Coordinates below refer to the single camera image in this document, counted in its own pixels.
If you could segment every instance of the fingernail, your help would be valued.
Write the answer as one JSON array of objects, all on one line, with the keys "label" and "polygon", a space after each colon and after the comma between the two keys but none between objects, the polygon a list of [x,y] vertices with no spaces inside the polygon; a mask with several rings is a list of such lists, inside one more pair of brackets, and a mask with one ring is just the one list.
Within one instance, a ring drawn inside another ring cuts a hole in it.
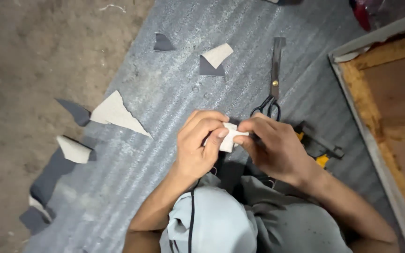
[{"label": "fingernail", "polygon": [[228,129],[223,129],[219,134],[218,134],[218,138],[224,138],[226,137],[226,135],[229,134],[229,130]]}]

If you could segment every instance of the black scissors handle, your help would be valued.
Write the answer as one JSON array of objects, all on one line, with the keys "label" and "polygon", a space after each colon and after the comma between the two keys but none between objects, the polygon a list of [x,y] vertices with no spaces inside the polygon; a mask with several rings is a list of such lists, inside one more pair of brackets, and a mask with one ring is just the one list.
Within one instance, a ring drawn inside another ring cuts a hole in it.
[{"label": "black scissors handle", "polygon": [[276,107],[276,108],[278,109],[278,115],[276,116],[276,121],[280,121],[280,120],[281,120],[281,107],[279,106],[278,101],[274,98],[273,95],[269,95],[269,96],[263,101],[263,103],[262,103],[260,106],[254,108],[254,109],[251,111],[250,117],[252,117],[253,114],[254,114],[256,111],[259,111],[260,113],[263,114],[263,109],[265,108],[265,106],[266,106],[266,105],[268,104],[268,102],[270,102],[270,101],[271,101],[271,103],[270,103],[270,105],[268,106],[268,110],[267,110],[267,112],[266,112],[266,116],[269,117],[269,118],[271,118],[271,112],[272,112],[272,110],[273,110],[273,107]]}]

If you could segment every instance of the dirt floor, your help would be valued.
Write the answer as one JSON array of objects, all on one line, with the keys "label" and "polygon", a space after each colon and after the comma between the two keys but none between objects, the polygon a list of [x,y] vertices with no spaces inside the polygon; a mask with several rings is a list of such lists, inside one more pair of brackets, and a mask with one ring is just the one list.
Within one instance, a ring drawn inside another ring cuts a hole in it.
[{"label": "dirt floor", "polygon": [[[125,9],[109,7],[119,5]],[[93,110],[154,0],[0,1],[0,253],[21,252],[28,189],[82,128],[54,98]]]}]

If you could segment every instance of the scissors blade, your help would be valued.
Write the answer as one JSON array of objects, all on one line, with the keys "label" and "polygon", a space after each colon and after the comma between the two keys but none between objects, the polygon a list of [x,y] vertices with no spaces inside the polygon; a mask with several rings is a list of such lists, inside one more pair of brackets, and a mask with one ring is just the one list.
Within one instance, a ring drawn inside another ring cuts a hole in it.
[{"label": "scissors blade", "polygon": [[285,38],[274,38],[273,62],[271,65],[270,94],[277,100],[279,98],[279,67],[281,65],[281,49],[285,44]]}]

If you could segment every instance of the corrugated mat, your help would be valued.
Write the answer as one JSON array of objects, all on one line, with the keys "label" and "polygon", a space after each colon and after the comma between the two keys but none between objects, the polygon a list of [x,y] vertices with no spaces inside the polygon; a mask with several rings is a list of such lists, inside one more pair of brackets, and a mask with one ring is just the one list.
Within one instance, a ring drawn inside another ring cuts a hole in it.
[{"label": "corrugated mat", "polygon": [[[154,32],[167,35],[177,50],[153,52]],[[176,133],[191,111],[214,108],[243,120],[267,97],[276,36],[287,38],[279,83],[283,121],[306,120],[343,147],[345,157],[329,161],[329,170],[401,235],[327,59],[363,34],[346,0],[157,0],[106,92],[120,91],[154,139],[88,124],[83,143],[95,148],[98,160],[77,165],[58,182],[49,202],[57,217],[25,252],[120,252],[132,216],[172,164]],[[200,76],[199,55],[226,42],[234,50],[223,63],[226,76]],[[245,163],[247,157],[237,148],[226,159]]]}]

